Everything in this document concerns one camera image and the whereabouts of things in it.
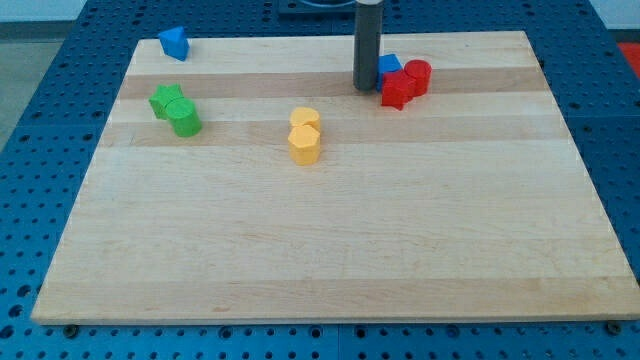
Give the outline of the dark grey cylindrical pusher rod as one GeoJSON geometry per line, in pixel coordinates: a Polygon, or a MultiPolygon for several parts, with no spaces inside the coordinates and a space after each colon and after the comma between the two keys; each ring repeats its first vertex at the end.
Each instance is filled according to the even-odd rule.
{"type": "Polygon", "coordinates": [[[383,9],[383,0],[356,1],[353,85],[362,92],[376,88],[383,9]]]}

